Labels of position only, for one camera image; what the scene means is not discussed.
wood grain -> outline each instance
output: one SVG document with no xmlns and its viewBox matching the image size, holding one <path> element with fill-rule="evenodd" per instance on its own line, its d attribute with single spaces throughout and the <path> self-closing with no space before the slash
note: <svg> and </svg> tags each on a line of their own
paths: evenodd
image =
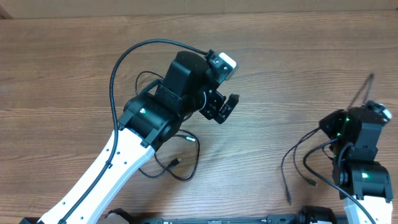
<svg viewBox="0 0 398 224">
<path fill-rule="evenodd" d="M 260 217 L 319 205 L 343 212 L 338 192 L 320 181 L 308 186 L 288 157 L 290 207 L 280 160 L 319 119 L 345 108 L 370 72 L 376 74 L 371 98 L 398 114 L 397 20 L 397 11 L 373 11 L 0 21 L 0 223 L 39 217 L 71 189 L 111 134 L 108 82 L 114 63 L 133 44 L 159 37 L 236 59 L 240 68 L 220 92 L 241 99 L 225 124 L 199 113 L 183 124 L 201 141 L 193 180 L 169 175 L 152 180 L 136 173 L 106 211 Z M 164 74 L 178 50 L 154 44 L 126 57 L 114 87 L 119 114 L 134 94 L 136 75 Z M 139 88 L 152 79 L 144 77 Z M 397 133 L 393 119 L 377 155 L 394 189 Z M 324 134 L 316 134 L 300 147 L 298 160 L 324 141 Z M 179 156 L 184 161 L 175 171 L 187 175 L 194 145 L 172 139 L 159 151 L 164 163 Z M 313 155 L 310 165 L 331 176 L 322 153 Z M 160 171 L 153 160 L 143 169 Z"/>
<path fill-rule="evenodd" d="M 398 0 L 0 0 L 15 19 L 395 10 Z"/>
</svg>

cable connector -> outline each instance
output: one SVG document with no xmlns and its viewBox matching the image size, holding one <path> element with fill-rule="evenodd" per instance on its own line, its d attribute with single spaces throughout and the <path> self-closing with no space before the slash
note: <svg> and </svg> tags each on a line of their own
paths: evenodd
<svg viewBox="0 0 398 224">
<path fill-rule="evenodd" d="M 167 168 L 173 168 L 173 167 L 179 165 L 181 161 L 182 161 L 182 158 L 181 158 L 181 157 L 175 158 L 175 159 L 173 159 L 173 160 L 169 163 L 169 165 L 167 166 Z"/>
<path fill-rule="evenodd" d="M 196 141 L 195 138 L 193 138 L 191 136 L 186 136 L 185 139 L 188 141 Z"/>
<path fill-rule="evenodd" d="M 317 182 L 311 178 L 306 178 L 305 179 L 310 185 L 312 186 L 317 186 Z"/>
<path fill-rule="evenodd" d="M 292 197 L 290 196 L 289 189 L 286 187 L 285 191 L 286 191 L 287 202 L 289 203 L 289 205 L 292 205 Z"/>
</svg>

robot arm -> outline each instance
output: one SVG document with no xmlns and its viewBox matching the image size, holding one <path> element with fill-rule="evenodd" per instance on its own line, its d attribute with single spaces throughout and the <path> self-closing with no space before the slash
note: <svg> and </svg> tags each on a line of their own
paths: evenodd
<svg viewBox="0 0 398 224">
<path fill-rule="evenodd" d="M 368 211 L 373 220 L 342 191 L 344 209 L 350 224 L 391 223 L 392 185 L 389 173 L 374 161 L 376 144 L 384 126 L 392 119 L 389 110 L 380 103 L 368 101 L 348 110 L 338 110 L 320 121 L 320 128 L 330 139 L 333 181 Z"/>
<path fill-rule="evenodd" d="M 39 223 L 58 223 L 101 172 L 113 145 L 114 133 L 106 143 L 97 159 L 83 174 L 75 186 L 45 213 Z M 94 189 L 67 219 L 67 223 L 96 223 L 105 208 L 119 192 L 121 187 L 155 153 L 152 147 L 141 146 L 142 139 L 128 129 L 119 131 L 116 155 L 111 167 L 104 173 Z"/>
<path fill-rule="evenodd" d="M 232 94 L 224 103 L 226 97 L 216 90 L 238 68 L 233 59 L 225 53 L 206 53 L 171 40 L 153 39 L 131 47 L 115 65 L 110 89 L 113 110 L 113 78 L 121 60 L 135 48 L 154 42 L 185 47 L 205 54 L 205 58 L 179 52 L 163 80 L 155 80 L 129 100 L 116 124 L 118 142 L 113 158 L 109 155 L 115 132 L 71 191 L 38 223 L 96 223 L 130 176 L 179 130 L 184 117 L 199 110 L 205 118 L 221 124 L 238 104 L 239 95 Z M 150 94 L 155 87 L 155 95 Z"/>
</svg>

cable plug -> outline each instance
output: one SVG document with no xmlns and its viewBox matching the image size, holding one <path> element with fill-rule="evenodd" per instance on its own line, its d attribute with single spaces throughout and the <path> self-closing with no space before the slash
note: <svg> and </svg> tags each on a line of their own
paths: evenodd
<svg viewBox="0 0 398 224">
<path fill-rule="evenodd" d="M 312 185 L 312 186 L 317 186 L 317 183 L 315 182 L 315 180 L 310 179 L 310 178 L 306 178 L 305 180 L 306 180 L 310 185 Z"/>
<path fill-rule="evenodd" d="M 289 189 L 286 187 L 285 190 L 286 190 L 287 201 L 288 201 L 289 205 L 292 205 L 292 197 L 290 196 Z"/>
<path fill-rule="evenodd" d="M 188 141 L 195 141 L 195 138 L 193 138 L 191 136 L 185 136 L 185 139 Z"/>
<path fill-rule="evenodd" d="M 167 166 L 167 168 L 173 168 L 173 167 L 179 165 L 181 161 L 182 161 L 182 158 L 181 158 L 181 157 L 175 158 L 175 159 L 173 159 L 173 160 L 169 163 L 169 165 Z"/>
</svg>

black cable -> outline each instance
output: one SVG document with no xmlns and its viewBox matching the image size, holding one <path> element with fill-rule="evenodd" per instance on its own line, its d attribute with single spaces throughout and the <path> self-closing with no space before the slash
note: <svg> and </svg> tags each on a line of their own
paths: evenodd
<svg viewBox="0 0 398 224">
<path fill-rule="evenodd" d="M 168 172 L 171 176 L 173 176 L 173 177 L 176 178 L 177 180 L 186 181 L 186 180 L 190 180 L 190 179 L 193 177 L 193 175 L 195 174 L 196 170 L 197 170 L 198 162 L 199 162 L 200 143 L 199 143 L 199 139 L 198 139 L 194 134 L 192 134 L 191 132 L 186 131 L 186 130 L 182 130 L 182 129 L 180 129 L 180 131 L 181 131 L 181 132 L 184 132 L 184 133 L 187 133 L 187 134 L 190 134 L 193 138 L 195 138 L 195 140 L 196 140 L 196 142 L 197 142 L 197 145 L 198 145 L 197 161 L 196 161 L 196 163 L 195 163 L 195 166 L 193 167 L 193 170 L 192 170 L 191 175 L 189 175 L 189 177 L 187 177 L 187 178 L 181 178 L 181 177 L 175 175 L 175 174 L 174 174 L 172 171 L 170 171 L 168 168 L 164 167 L 163 164 L 159 162 L 159 160 L 157 159 L 156 155 L 155 155 L 155 160 L 156 160 L 156 162 L 157 162 L 163 169 L 165 169 L 166 172 Z"/>
<path fill-rule="evenodd" d="M 326 155 L 330 160 L 333 160 L 333 157 L 329 156 L 329 155 L 325 152 L 325 147 L 322 148 L 322 152 L 323 152 L 324 155 Z"/>
<path fill-rule="evenodd" d="M 352 142 L 347 142 L 344 147 L 342 148 L 342 150 L 340 151 L 338 158 L 337 158 L 337 166 L 341 167 L 341 158 L 343 158 L 343 154 L 346 152 L 347 149 L 349 149 L 350 147 L 354 146 L 354 144 Z"/>
<path fill-rule="evenodd" d="M 320 129 L 319 127 L 318 127 L 318 128 L 315 128 L 315 129 L 313 130 L 313 133 L 312 133 L 311 135 L 309 135 L 308 138 L 312 137 L 316 132 L 319 131 L 319 129 Z M 300 174 L 300 176 L 301 176 L 305 181 L 307 181 L 307 182 L 308 182 L 310 185 L 312 185 L 312 186 L 316 186 L 317 183 L 316 183 L 314 180 L 312 180 L 311 178 L 305 177 L 305 176 L 300 172 L 299 168 L 297 167 L 297 164 L 296 164 L 296 150 L 297 150 L 298 147 L 299 147 L 299 145 L 297 145 L 297 146 L 294 148 L 294 150 L 293 150 L 293 163 L 294 163 L 294 167 L 296 168 L 298 174 Z"/>
<path fill-rule="evenodd" d="M 317 146 L 313 149 L 311 149 L 309 152 L 307 152 L 307 154 L 304 156 L 303 159 L 303 164 L 305 166 L 305 168 L 307 168 L 308 171 L 310 171 L 313 175 L 315 175 L 316 177 L 318 177 L 319 179 L 321 179 L 322 181 L 324 181 L 325 183 L 327 183 L 328 185 L 334 187 L 335 189 L 337 189 L 338 191 L 340 191 L 343 195 L 345 195 L 346 197 L 348 197 L 351 201 L 353 201 L 362 211 L 363 213 L 365 213 L 365 215 L 368 217 L 368 219 L 371 221 L 372 224 L 376 224 L 376 222 L 373 220 L 372 216 L 369 214 L 369 212 L 355 199 L 353 198 L 349 193 L 347 193 L 345 190 L 341 189 L 340 187 L 338 187 L 336 184 L 334 184 L 333 182 L 331 182 L 330 180 L 326 179 L 324 176 L 318 174 L 317 172 L 315 172 L 313 169 L 311 169 L 311 167 L 309 167 L 307 165 L 307 158 L 314 153 L 315 151 L 334 143 L 335 141 L 337 141 L 338 139 L 332 139 L 326 143 L 323 143 L 320 146 Z"/>
<path fill-rule="evenodd" d="M 190 119 L 192 117 L 193 113 L 191 113 L 190 115 L 186 116 L 183 120 L 183 122 L 186 122 L 188 119 Z"/>
<path fill-rule="evenodd" d="M 173 137 L 180 137 L 180 138 L 184 138 L 184 139 L 187 139 L 187 137 L 193 137 L 193 138 L 195 138 L 196 141 L 198 141 L 198 144 L 199 144 L 199 139 L 196 136 L 194 136 L 193 134 L 191 134 L 191 136 L 186 136 L 186 135 L 183 135 L 183 134 L 175 134 L 175 135 L 173 135 Z M 196 165 L 195 165 L 195 168 L 193 170 L 193 173 L 196 171 L 196 166 L 198 164 L 198 160 L 199 160 L 199 150 L 197 152 L 197 161 L 196 161 Z M 141 168 L 138 168 L 138 170 L 139 170 L 139 172 L 141 172 L 141 174 L 144 174 L 144 176 L 146 176 L 148 178 L 153 178 L 153 179 L 161 177 L 166 172 L 166 169 L 163 169 L 163 171 L 160 174 L 152 176 L 152 175 L 146 174 Z"/>
<path fill-rule="evenodd" d="M 161 78 L 161 79 L 164 79 L 164 77 L 163 77 L 162 75 L 159 75 L 159 74 L 157 74 L 157 73 L 155 73 L 155 72 L 151 72 L 151 71 L 143 71 L 143 72 L 140 72 L 140 73 L 138 74 L 137 78 L 136 78 L 136 95 L 137 95 L 137 96 L 138 96 L 138 91 L 137 91 L 138 78 L 139 78 L 142 74 L 145 74 L 145 73 L 150 73 L 150 74 L 156 75 L 157 77 L 159 77 L 159 78 Z"/>
<path fill-rule="evenodd" d="M 285 185 L 285 191 L 286 191 L 286 197 L 287 197 L 287 201 L 289 202 L 289 205 L 292 204 L 292 197 L 290 196 L 290 192 L 289 192 L 289 188 L 287 186 L 286 183 L 286 179 L 285 179 L 285 174 L 284 174 L 284 161 L 286 156 L 295 148 L 297 147 L 299 144 L 303 143 L 305 140 L 307 140 L 308 138 L 310 138 L 313 134 L 315 134 L 317 131 L 319 130 L 319 128 L 315 128 L 314 130 L 310 131 L 309 133 L 307 133 L 306 135 L 304 135 L 299 141 L 298 143 L 296 143 L 296 145 L 294 145 L 291 149 L 289 149 L 284 157 L 282 158 L 282 162 L 280 163 L 280 171 L 282 172 L 282 178 L 284 181 L 284 185 Z"/>
<path fill-rule="evenodd" d="M 104 175 L 106 169 L 111 165 L 111 161 L 113 159 L 113 156 L 116 152 L 116 148 L 118 146 L 118 139 L 119 139 L 119 133 L 118 133 L 118 129 L 119 129 L 119 125 L 118 125 L 118 117 L 116 115 L 116 107 L 114 105 L 114 97 L 113 97 L 113 83 L 114 83 L 114 78 L 116 76 L 116 71 L 118 70 L 121 62 L 123 61 L 123 59 L 130 53 L 132 52 L 134 49 L 141 47 L 143 45 L 146 44 L 152 44 L 152 43 L 166 43 L 166 44 L 172 44 L 172 45 L 176 45 L 179 47 L 183 47 L 185 49 L 188 50 L 192 50 L 198 54 L 202 54 L 202 55 L 206 55 L 208 54 L 208 52 L 204 52 L 202 50 L 196 49 L 194 47 L 188 46 L 186 44 L 182 44 L 180 42 L 176 42 L 176 41 L 172 41 L 172 40 L 166 40 L 166 39 L 151 39 L 151 40 L 145 40 L 141 43 L 138 43 L 136 45 L 133 45 L 132 47 L 130 47 L 129 49 L 127 49 L 122 56 L 119 57 L 118 61 L 116 62 L 116 64 L 113 67 L 113 71 L 111 74 L 111 79 L 109 81 L 109 100 L 111 102 L 111 111 L 112 111 L 112 118 L 113 118 L 113 129 L 114 129 L 114 141 L 113 141 L 113 147 L 112 147 L 112 151 L 111 154 L 109 155 L 108 160 L 105 162 L 105 165 L 103 167 L 103 169 L 101 170 L 101 172 L 98 174 L 97 178 L 93 181 L 93 183 L 88 187 L 88 189 L 86 190 L 86 192 L 79 198 L 79 200 L 77 200 L 77 202 L 72 206 L 71 209 L 69 209 L 69 211 L 65 214 L 65 216 L 63 218 L 60 219 L 60 221 L 58 222 L 59 224 L 65 224 L 67 222 L 67 219 L 69 218 L 69 216 L 76 210 L 76 208 L 81 204 L 81 202 L 87 197 L 87 195 L 91 192 L 91 190 L 93 190 L 94 186 L 98 183 L 98 181 L 100 181 L 100 179 L 102 178 L 102 176 Z"/>
<path fill-rule="evenodd" d="M 350 109 L 354 105 L 356 99 L 358 99 L 359 94 L 361 94 L 361 92 L 365 89 L 366 85 L 369 84 L 368 85 L 368 89 L 366 90 L 365 96 L 364 96 L 363 101 L 362 101 L 362 104 L 366 103 L 366 101 L 368 100 L 368 97 L 369 97 L 369 93 L 370 93 L 371 88 L 372 88 L 373 80 L 374 80 L 374 74 L 371 73 L 368 76 L 368 78 L 365 80 L 365 82 L 362 84 L 361 88 L 356 92 L 354 98 L 351 100 L 351 102 L 347 106 L 347 110 Z"/>
</svg>

